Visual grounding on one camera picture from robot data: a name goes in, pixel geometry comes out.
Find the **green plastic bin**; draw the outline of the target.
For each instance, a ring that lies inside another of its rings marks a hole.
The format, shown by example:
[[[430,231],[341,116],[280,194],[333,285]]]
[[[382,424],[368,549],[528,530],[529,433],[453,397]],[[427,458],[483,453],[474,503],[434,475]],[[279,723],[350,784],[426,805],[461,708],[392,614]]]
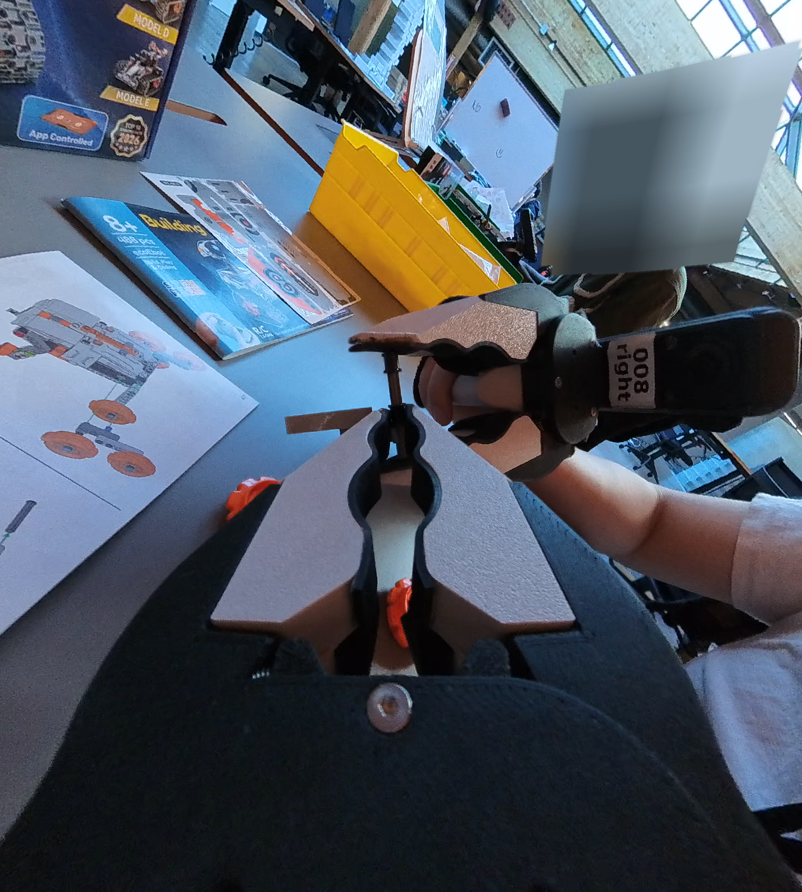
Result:
[[[452,199],[443,199],[437,186],[422,183],[435,195],[430,200],[430,212],[438,224],[470,254],[481,259],[485,273],[499,287],[520,284],[523,276],[484,235],[478,226],[465,214],[462,207]]]

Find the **white open instruction booklet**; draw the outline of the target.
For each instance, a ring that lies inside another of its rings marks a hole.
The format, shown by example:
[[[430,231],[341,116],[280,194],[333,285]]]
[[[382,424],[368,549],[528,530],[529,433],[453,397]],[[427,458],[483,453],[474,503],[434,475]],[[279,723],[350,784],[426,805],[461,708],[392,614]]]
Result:
[[[0,259],[0,634],[256,405],[63,253]]]

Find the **whiteboard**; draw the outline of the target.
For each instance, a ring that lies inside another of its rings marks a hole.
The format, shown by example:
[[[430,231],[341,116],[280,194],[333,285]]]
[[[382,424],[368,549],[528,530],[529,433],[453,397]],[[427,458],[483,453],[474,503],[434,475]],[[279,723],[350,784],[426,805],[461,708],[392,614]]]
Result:
[[[443,129],[480,176],[504,190],[509,206],[527,201],[551,167],[558,127],[497,56],[453,107]]]

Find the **person's white t-shirt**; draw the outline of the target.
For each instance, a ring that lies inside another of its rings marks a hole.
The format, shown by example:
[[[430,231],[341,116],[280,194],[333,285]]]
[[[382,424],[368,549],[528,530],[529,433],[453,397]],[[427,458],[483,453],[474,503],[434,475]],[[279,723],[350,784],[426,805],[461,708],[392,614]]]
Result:
[[[693,659],[686,672],[749,806],[802,802],[802,500],[752,501],[730,599],[767,629]]]

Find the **grey desk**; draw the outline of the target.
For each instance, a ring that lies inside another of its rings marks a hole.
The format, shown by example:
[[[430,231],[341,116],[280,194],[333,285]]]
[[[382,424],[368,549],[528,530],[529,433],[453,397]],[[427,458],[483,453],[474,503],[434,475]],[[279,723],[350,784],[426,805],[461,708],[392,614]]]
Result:
[[[249,476],[281,477],[328,441],[327,433],[287,436],[284,417],[386,404],[379,358],[349,353],[347,341],[402,306],[308,215],[320,174],[192,50],[183,53],[171,98],[213,112],[226,124],[166,111],[144,164],[0,146],[0,257],[62,251],[259,402],[0,636],[0,838],[48,769],[106,653],[167,575],[220,526],[233,487]],[[141,170],[244,181],[361,296],[354,317],[234,361],[214,362],[59,209],[61,198],[74,195],[167,206]]]

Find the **grey orange sticker sheet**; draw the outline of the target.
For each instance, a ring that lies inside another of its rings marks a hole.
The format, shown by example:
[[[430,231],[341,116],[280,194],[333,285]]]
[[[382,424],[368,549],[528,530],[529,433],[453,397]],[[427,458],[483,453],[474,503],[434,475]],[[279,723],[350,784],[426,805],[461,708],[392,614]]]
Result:
[[[244,183],[146,171],[142,176],[307,323],[343,318],[360,301]]]

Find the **blue kit manual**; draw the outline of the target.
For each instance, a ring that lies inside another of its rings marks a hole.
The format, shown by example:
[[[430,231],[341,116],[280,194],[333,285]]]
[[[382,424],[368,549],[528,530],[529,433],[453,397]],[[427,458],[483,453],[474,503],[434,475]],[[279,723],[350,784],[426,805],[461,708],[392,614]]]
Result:
[[[222,359],[351,316],[280,249],[232,251],[186,214],[92,197],[62,205]]]

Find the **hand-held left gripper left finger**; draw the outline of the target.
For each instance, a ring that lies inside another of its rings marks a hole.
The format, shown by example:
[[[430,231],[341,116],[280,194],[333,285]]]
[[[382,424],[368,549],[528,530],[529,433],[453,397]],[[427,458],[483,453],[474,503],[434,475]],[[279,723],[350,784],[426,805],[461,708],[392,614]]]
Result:
[[[353,475],[373,458],[373,411],[279,486],[211,615],[228,630],[309,641],[328,672],[336,648],[360,624],[352,579],[365,535],[352,515]]]

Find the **blue robot kit box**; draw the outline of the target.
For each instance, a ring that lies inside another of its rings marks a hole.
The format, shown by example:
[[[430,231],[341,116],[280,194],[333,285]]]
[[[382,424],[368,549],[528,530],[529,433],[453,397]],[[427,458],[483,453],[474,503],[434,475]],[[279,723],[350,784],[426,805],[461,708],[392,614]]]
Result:
[[[0,1],[0,144],[146,158],[194,5]]]

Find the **orange gear wheel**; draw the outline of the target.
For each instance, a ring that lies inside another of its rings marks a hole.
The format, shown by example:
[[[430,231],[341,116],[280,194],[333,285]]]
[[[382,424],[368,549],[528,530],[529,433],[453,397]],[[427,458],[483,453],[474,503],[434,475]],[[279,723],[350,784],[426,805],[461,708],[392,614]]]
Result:
[[[238,484],[225,502],[226,520],[235,518],[247,505],[268,488],[279,486],[280,480],[270,476],[250,477]]]

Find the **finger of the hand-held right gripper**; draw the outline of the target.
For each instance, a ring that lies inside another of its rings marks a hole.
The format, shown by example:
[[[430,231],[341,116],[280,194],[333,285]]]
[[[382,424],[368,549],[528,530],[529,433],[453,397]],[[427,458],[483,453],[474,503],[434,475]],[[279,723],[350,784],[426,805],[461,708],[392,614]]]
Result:
[[[572,444],[511,411],[477,411],[453,424],[450,432],[510,480],[522,483],[542,479],[574,453]]]
[[[538,314],[528,308],[467,297],[385,320],[353,335],[353,351],[436,355],[486,347],[506,358],[526,358],[537,339]]]

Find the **grey perforated brick beam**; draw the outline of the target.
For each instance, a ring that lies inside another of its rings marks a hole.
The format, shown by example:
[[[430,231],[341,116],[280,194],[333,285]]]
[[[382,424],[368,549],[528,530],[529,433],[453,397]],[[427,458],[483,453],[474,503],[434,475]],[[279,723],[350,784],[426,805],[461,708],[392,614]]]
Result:
[[[329,410],[312,414],[285,417],[285,428],[289,435],[318,433],[338,430],[344,433],[373,412],[372,407]]]

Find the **person's right hand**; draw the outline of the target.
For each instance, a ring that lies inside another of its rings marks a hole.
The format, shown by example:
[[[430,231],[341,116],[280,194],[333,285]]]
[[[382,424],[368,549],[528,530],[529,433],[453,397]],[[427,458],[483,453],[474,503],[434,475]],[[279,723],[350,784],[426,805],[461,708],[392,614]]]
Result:
[[[519,413],[523,408],[519,365],[459,376],[442,369],[434,359],[425,359],[417,392],[424,407],[441,426],[502,410]]]

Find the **yellow plastic bin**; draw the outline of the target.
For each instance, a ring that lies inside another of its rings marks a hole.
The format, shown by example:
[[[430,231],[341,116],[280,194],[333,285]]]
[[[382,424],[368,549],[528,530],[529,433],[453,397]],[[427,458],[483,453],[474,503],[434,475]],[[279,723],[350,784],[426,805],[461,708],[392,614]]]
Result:
[[[408,310],[502,288],[438,224],[422,183],[394,149],[344,123],[310,211]]]

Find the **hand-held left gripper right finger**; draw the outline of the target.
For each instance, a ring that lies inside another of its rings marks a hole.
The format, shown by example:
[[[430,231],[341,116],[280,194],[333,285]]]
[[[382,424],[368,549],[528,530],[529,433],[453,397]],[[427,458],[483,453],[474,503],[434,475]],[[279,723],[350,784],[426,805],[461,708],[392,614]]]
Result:
[[[575,617],[518,501],[520,486],[417,407],[404,409],[416,532],[404,628],[421,675],[472,645],[571,630]]]

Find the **tilted wooden board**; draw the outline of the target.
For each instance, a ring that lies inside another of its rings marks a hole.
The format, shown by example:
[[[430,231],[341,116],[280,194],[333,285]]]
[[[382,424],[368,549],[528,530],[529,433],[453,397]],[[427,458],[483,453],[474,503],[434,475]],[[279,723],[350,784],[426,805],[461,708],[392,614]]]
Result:
[[[445,72],[444,1],[427,1],[422,26],[413,40],[411,53],[403,131],[407,150],[422,151],[435,136]]]

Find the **orange round wheel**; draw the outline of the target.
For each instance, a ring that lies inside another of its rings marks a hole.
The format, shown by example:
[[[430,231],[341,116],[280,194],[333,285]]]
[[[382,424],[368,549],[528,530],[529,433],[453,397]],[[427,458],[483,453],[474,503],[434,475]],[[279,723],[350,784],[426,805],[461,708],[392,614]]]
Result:
[[[398,580],[387,593],[385,601],[385,614],[388,628],[397,645],[402,649],[409,649],[404,618],[406,617],[412,595],[412,579],[402,578]]]

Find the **person's right forearm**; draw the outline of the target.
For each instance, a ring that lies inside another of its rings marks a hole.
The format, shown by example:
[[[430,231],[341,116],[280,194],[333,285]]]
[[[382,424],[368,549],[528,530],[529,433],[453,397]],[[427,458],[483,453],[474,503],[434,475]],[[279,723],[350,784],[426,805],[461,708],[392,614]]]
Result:
[[[731,603],[733,555],[749,503],[675,492],[582,451],[528,486],[597,552]]]

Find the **black axle rod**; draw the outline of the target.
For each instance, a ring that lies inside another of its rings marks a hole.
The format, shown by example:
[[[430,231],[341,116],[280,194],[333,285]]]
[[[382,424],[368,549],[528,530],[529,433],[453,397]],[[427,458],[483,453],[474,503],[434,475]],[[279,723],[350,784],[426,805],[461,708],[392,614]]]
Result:
[[[388,384],[389,393],[389,417],[391,439],[395,443],[396,458],[398,462],[407,461],[408,450],[406,444],[406,415],[404,409],[404,397],[400,383],[400,367],[398,356],[392,352],[383,353],[384,373]]]

